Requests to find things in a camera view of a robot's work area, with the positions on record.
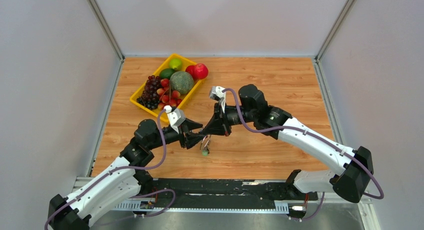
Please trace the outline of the large metal keyring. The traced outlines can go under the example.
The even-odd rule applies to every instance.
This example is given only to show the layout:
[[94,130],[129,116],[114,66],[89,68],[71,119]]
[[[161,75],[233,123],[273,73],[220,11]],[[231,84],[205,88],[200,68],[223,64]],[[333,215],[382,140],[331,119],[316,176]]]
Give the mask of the large metal keyring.
[[210,134],[208,134],[201,140],[199,149],[202,152],[208,151],[208,146],[209,146],[209,143],[211,141],[211,137],[212,136]]

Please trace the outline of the key with green tag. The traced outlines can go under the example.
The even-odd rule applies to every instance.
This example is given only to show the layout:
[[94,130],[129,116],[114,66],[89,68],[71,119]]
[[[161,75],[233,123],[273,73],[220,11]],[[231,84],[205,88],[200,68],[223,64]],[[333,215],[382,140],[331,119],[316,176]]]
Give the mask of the key with green tag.
[[208,148],[205,148],[205,149],[202,150],[201,153],[202,153],[203,156],[208,156],[210,154],[210,151],[209,151]]

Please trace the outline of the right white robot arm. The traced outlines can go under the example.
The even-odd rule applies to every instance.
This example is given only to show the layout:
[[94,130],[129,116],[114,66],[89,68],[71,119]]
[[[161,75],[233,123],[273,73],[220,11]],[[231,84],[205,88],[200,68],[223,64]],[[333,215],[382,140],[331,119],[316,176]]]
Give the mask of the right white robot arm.
[[362,196],[384,198],[367,148],[345,146],[312,130],[287,111],[269,105],[264,93],[253,84],[238,92],[213,86],[209,97],[217,103],[213,117],[202,130],[204,135],[229,136],[232,126],[242,125],[249,132],[293,145],[328,167],[320,171],[293,171],[285,185],[290,198],[298,199],[309,192],[335,193],[351,203],[358,203]]

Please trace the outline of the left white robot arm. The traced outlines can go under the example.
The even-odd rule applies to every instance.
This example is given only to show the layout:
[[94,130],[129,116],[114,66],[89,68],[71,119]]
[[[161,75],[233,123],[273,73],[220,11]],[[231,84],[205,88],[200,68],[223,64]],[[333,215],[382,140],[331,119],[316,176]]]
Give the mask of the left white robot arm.
[[101,174],[67,196],[57,194],[49,202],[46,230],[88,230],[107,212],[124,200],[153,191],[149,162],[152,150],[180,142],[183,148],[196,145],[203,136],[193,130],[202,124],[185,119],[162,128],[145,119],[120,155]]

